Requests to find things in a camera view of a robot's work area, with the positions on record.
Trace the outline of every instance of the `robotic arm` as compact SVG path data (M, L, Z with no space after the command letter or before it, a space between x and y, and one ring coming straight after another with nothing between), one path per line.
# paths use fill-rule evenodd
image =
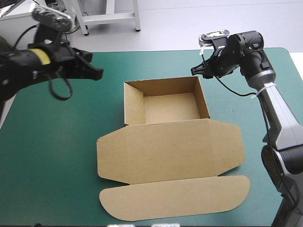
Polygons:
M0 104L13 97L20 89L30 85L49 81L51 94L59 100L72 96L68 79L102 78L103 69L96 69L90 62L92 53L71 48L62 33L70 30L70 17L44 6L37 6L33 18L39 22L34 43L27 50L19 51L16 42L10 52L0 52ZM52 80L61 78L69 89L70 95L60 96L53 90Z
M199 36L203 62L192 75L219 78L240 67L248 85L257 90L267 134L263 141L263 164L283 200L273 227L303 226L303 126L301 126L275 85L276 73L263 51L264 40L256 31L229 36L227 30ZM203 49L213 46L205 60Z

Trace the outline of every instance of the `box lid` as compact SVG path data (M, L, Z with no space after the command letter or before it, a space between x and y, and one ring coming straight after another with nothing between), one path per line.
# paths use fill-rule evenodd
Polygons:
M245 159L240 128L210 119L127 126L97 151L99 176L129 184L217 176Z

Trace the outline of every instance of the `green tabletop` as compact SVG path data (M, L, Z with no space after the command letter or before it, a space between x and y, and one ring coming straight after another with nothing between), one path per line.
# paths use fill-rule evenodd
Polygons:
M198 53L95 53L93 65L104 68L103 79L72 80L74 95L68 101L54 99L47 82L21 90L0 130L0 225L127 223L110 216L99 202L102 189L123 184L98 176L96 141L124 126L124 81L190 76L201 61ZM302 121L303 84L288 51L270 48L266 53L279 90ZM252 91L239 70L223 81L238 92ZM282 198L261 162L266 130L258 99L238 97L215 79L202 83L211 117L241 127L246 161L225 175L248 176L249 195L228 212L133 224L269 226ZM58 80L55 85L61 86Z

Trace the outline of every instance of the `black cable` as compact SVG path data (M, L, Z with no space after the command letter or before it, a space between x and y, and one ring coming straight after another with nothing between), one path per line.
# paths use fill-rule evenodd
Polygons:
M17 39L17 41L15 42L15 45L13 46L13 49L12 50L15 50L15 48L17 47L18 43L20 42L21 38L31 29L35 28L36 25L33 25L31 27L29 27L27 30L25 30L20 36L19 38Z
M37 5L40 5L38 2L36 2L35 0L32 0L34 3L36 3Z
M63 75L61 75L59 72L56 72L56 75L58 78L62 78L62 80L65 82L65 85L67 86L68 90L69 90L69 96L67 97L63 97L63 96L60 96L59 94L57 94L54 90L53 90L53 78L50 74L46 73L44 74L47 79L48 79L48 88L49 88L49 91L50 93L58 100L61 100L61 101L66 101L68 100L71 96L72 96L72 87L71 87L71 84L70 82L68 81L68 79L66 77L64 77Z
M75 31L73 31L73 32L68 32L68 33L66 32L66 34L73 34L73 33L75 33L76 31L78 31L79 28L80 28L80 26L78 26L77 29L76 29Z
M246 97L246 96L251 96L251 95L255 95L256 93L255 92L250 92L250 93L247 93L247 94L239 94L238 92L235 92L233 90L231 90L229 87L227 87L222 81L220 81L220 79L217 77L217 76L214 76L219 82L220 84L222 84L227 90L233 92L234 94L238 95L238 96L241 96L241 97Z

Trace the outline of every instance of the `cardboard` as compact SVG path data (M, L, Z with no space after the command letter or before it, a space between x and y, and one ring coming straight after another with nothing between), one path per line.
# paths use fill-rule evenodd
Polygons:
M217 176L245 159L240 128L210 119L126 126L97 150L99 176L129 184Z
M245 176L222 176L104 189L99 198L113 217L134 221L228 211L244 201L249 189Z
M210 119L199 77L130 81L125 126L97 141L104 208L122 220L231 210L249 191L244 176L216 177L244 162L240 128Z

